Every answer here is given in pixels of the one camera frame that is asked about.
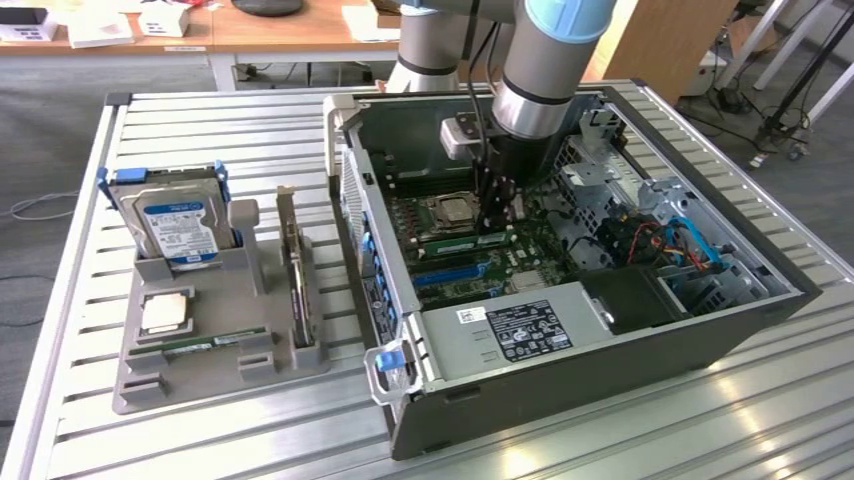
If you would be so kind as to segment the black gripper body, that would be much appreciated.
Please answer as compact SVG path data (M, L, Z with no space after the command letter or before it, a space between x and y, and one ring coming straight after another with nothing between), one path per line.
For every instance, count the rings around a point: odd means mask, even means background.
M525 188L535 178L551 148L550 137L529 140L513 135L490 138L490 168L499 178Z

